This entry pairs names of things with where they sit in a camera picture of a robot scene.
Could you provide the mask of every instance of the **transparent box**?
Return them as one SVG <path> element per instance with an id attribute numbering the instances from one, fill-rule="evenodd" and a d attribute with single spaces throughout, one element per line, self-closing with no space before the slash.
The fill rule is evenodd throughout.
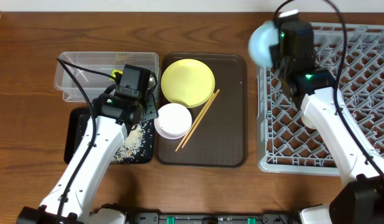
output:
<path id="1" fill-rule="evenodd" d="M 123 70 L 125 64 L 143 67 L 156 73 L 158 82 L 160 81 L 159 56 L 156 53 L 148 52 L 63 52 L 59 58 L 90 70 L 103 72 L 108 75 L 113 69 Z M 114 80 L 90 72 L 85 72 L 68 66 L 85 90 L 85 93 L 92 101 L 97 98 L 104 90 L 114 84 Z M 85 101 L 80 90 L 73 80 L 58 63 L 55 75 L 55 88 L 63 91 L 63 99 L 67 102 Z M 158 90 L 154 91 L 155 99 L 158 99 Z"/>

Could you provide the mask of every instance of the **brown tray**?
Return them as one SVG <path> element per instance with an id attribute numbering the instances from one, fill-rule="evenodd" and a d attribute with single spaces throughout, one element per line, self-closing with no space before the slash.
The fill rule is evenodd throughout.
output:
<path id="1" fill-rule="evenodd" d="M 157 134 L 156 158 L 167 165 L 238 167 L 246 150 L 246 63 L 237 55 L 173 53 L 163 62 L 163 71 L 172 63 L 192 58 L 210 67 L 215 91 L 220 93 L 182 149 L 180 139 L 169 140 Z M 161 106 L 169 103 L 161 93 Z M 193 119 L 204 105 L 189 108 Z"/>

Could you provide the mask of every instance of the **pair of chopsticks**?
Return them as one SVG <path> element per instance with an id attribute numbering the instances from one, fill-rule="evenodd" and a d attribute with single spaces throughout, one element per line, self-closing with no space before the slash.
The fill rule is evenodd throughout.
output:
<path id="1" fill-rule="evenodd" d="M 199 115 L 197 115 L 197 118 L 194 120 L 194 122 L 193 122 L 192 126 L 190 127 L 189 131 L 185 134 L 184 138 L 182 138 L 182 140 L 179 143 L 179 145 L 178 145 L 177 149 L 175 150 L 175 152 L 178 151 L 178 149 L 179 149 L 180 145 L 182 145 L 182 143 L 184 143 L 182 145 L 182 148 L 186 145 L 187 141 L 189 140 L 189 138 L 193 134 L 194 130 L 196 130 L 197 126 L 200 124 L 200 121 L 203 119 L 205 113 L 210 108 L 212 102 L 214 101 L 215 97 L 217 97 L 218 93 L 219 93 L 219 89 L 215 93 L 211 94 L 210 98 L 205 103 L 203 109 L 200 111 Z"/>

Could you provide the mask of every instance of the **dark placemat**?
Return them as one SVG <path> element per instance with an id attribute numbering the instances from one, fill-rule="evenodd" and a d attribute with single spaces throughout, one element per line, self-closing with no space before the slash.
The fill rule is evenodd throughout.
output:
<path id="1" fill-rule="evenodd" d="M 185 58 L 208 65 L 220 93 L 211 104 L 186 146 L 175 152 L 182 140 L 169 140 L 157 134 L 156 157 L 168 165 L 237 167 L 246 151 L 246 64 L 237 55 L 173 53 L 164 59 L 163 70 Z M 168 103 L 161 93 L 161 106 Z M 204 105 L 189 108 L 193 119 Z"/>
<path id="2" fill-rule="evenodd" d="M 64 160 L 68 164 L 80 145 L 90 118 L 88 108 L 76 108 L 70 113 Z M 131 131 L 110 164 L 144 164 L 152 159 L 154 151 L 153 120 L 139 124 Z"/>

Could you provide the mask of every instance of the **white wall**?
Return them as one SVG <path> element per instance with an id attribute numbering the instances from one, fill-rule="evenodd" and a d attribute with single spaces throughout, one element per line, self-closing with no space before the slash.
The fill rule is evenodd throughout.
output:
<path id="1" fill-rule="evenodd" d="M 272 12 L 285 0 L 0 0 L 1 11 Z M 384 0 L 333 0 L 342 12 L 384 12 Z M 285 9 L 332 12 L 323 0 Z"/>

